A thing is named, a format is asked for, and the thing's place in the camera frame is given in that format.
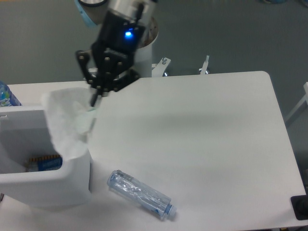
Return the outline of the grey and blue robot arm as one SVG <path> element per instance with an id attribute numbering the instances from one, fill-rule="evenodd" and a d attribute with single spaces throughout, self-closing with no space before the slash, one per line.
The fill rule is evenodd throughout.
<path id="1" fill-rule="evenodd" d="M 118 92 L 140 78 L 135 54 L 147 39 L 156 0 L 77 0 L 87 23 L 101 25 L 89 50 L 76 59 L 89 86 L 95 90 L 90 105 L 110 91 Z"/>

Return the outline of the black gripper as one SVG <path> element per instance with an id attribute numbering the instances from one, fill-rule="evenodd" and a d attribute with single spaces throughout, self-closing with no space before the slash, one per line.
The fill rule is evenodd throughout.
<path id="1" fill-rule="evenodd" d="M 99 73 L 119 75 L 131 68 L 145 29 L 145 25 L 140 22 L 108 11 L 97 40 L 92 44 L 92 55 Z M 99 83 L 88 69 L 91 52 L 78 50 L 76 59 L 85 81 L 94 90 L 90 99 L 91 106 L 95 106 L 99 97 L 111 91 L 118 92 L 140 78 L 137 71 L 129 69 L 122 77 L 104 77 Z"/>

